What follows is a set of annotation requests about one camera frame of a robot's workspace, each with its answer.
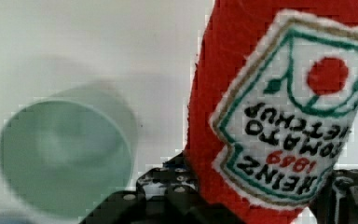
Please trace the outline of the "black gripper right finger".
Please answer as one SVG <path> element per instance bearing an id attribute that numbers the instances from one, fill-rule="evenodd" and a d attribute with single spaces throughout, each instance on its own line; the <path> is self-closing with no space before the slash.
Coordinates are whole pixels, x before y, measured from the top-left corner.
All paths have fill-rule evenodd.
<path id="1" fill-rule="evenodd" d="M 358 169 L 335 170 L 310 211 L 317 224 L 358 224 Z"/>

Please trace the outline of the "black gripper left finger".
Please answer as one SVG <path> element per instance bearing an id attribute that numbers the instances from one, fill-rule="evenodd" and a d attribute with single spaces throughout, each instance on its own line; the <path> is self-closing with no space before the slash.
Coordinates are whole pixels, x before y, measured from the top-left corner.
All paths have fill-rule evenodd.
<path id="1" fill-rule="evenodd" d="M 143 193 L 146 199 L 162 196 L 167 188 L 172 186 L 188 186 L 199 190 L 199 180 L 186 161 L 184 153 L 162 163 L 141 175 L 136 181 L 136 189 Z"/>

